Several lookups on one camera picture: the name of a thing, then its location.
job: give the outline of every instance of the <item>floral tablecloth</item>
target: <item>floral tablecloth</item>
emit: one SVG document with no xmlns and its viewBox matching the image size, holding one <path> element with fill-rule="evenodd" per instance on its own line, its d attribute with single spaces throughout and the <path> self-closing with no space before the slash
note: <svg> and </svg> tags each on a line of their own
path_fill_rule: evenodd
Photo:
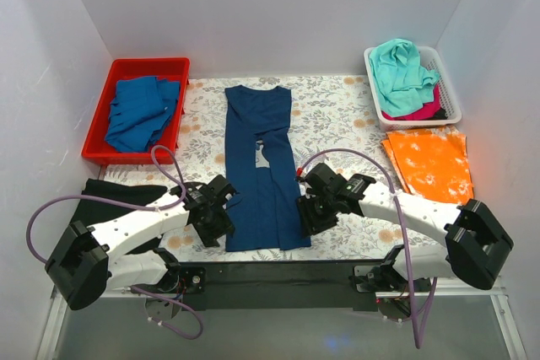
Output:
<svg viewBox="0 0 540 360">
<path fill-rule="evenodd" d="M 366 77 L 232 78 L 192 80 L 187 87 L 176 158 L 186 181 L 208 182 L 225 175 L 224 135 L 227 100 L 224 89 L 243 84 L 252 89 L 291 89 L 293 96 L 289 140 L 296 166 L 327 148 L 352 148 L 367 153 L 392 173 L 392 165 L 377 126 L 370 86 Z M 332 153 L 325 159 L 338 173 L 349 177 L 363 173 L 383 180 L 382 174 L 352 154 Z M 173 186 L 154 166 L 112 165 L 105 180 L 123 185 L 165 184 Z M 412 246 L 433 244 L 422 234 L 409 233 Z M 341 215 L 339 225 L 311 238 L 310 248 L 225 252 L 224 237 L 219 248 L 205 248 L 193 226 L 164 235 L 161 245 L 179 261 L 282 261 L 382 258 L 395 244 L 402 243 L 397 225 L 386 221 Z"/>
</svg>

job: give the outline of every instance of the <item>red plastic bin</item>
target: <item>red plastic bin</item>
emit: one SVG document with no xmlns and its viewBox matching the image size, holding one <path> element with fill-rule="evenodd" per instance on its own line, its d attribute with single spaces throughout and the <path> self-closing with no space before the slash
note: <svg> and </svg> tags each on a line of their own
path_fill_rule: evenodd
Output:
<svg viewBox="0 0 540 360">
<path fill-rule="evenodd" d="M 189 59 L 187 58 L 155 58 L 155 59 L 117 59 L 111 65 L 109 76 L 105 82 L 100 102 L 90 125 L 84 142 L 83 158 L 96 164 L 151 164 L 150 152 L 120 153 L 105 141 L 109 128 L 109 113 L 111 101 L 116 94 L 116 82 L 125 79 L 135 79 L 142 76 L 157 76 L 180 82 L 180 97 L 176 105 L 175 115 L 165 128 L 163 136 L 157 142 L 171 151 L 176 150 L 176 139 L 180 130 L 182 107 L 186 97 Z M 172 158 L 160 149 L 155 154 L 161 164 L 172 164 Z"/>
</svg>

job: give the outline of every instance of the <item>gray floor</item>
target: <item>gray floor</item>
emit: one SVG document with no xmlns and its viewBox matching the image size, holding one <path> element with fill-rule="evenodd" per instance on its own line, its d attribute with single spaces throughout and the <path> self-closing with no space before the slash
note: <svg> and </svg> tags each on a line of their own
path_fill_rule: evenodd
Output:
<svg viewBox="0 0 540 360">
<path fill-rule="evenodd" d="M 507 359 L 489 297 L 437 297 L 424 346 L 411 325 L 351 314 L 348 309 L 247 309 L 202 313 L 205 332 L 186 341 L 146 320 L 144 299 L 102 298 L 68 312 L 58 359 Z M 172 323 L 195 330 L 188 313 Z"/>
</svg>

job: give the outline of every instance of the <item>blue fabric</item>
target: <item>blue fabric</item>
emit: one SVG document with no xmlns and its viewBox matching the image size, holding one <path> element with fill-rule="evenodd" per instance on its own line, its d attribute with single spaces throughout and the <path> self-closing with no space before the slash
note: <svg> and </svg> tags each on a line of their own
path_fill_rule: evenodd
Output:
<svg viewBox="0 0 540 360">
<path fill-rule="evenodd" d="M 146 76 L 119 80 L 105 140 L 118 152 L 147 152 L 175 113 L 180 82 Z"/>
<path fill-rule="evenodd" d="M 239 192 L 228 203 L 235 233 L 227 235 L 225 249 L 235 252 L 311 246 L 311 240 L 302 237 L 296 207 L 300 188 L 287 136 L 290 90 L 236 86 L 226 89 L 225 95 L 229 102 L 225 168 L 227 180 Z M 257 148 L 262 148 L 267 164 L 256 165 Z"/>
<path fill-rule="evenodd" d="M 420 66 L 420 54 L 411 41 L 395 39 L 370 53 L 381 110 L 390 117 L 406 116 L 434 99 L 437 71 Z"/>
</svg>

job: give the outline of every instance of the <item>magenta fabric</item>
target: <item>magenta fabric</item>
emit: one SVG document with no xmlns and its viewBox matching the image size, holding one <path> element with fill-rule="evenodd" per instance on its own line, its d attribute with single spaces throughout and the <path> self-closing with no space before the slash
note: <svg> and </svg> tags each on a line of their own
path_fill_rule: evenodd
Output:
<svg viewBox="0 0 540 360">
<path fill-rule="evenodd" d="M 384 111 L 381 111 L 382 116 L 387 120 L 397 120 L 397 121 L 421 121 L 428 120 L 433 117 L 437 111 L 440 110 L 440 93 L 439 93 L 439 84 L 437 83 L 433 89 L 433 101 L 431 103 L 424 103 L 424 107 L 420 110 L 416 110 L 411 114 L 401 117 L 390 117 Z"/>
</svg>

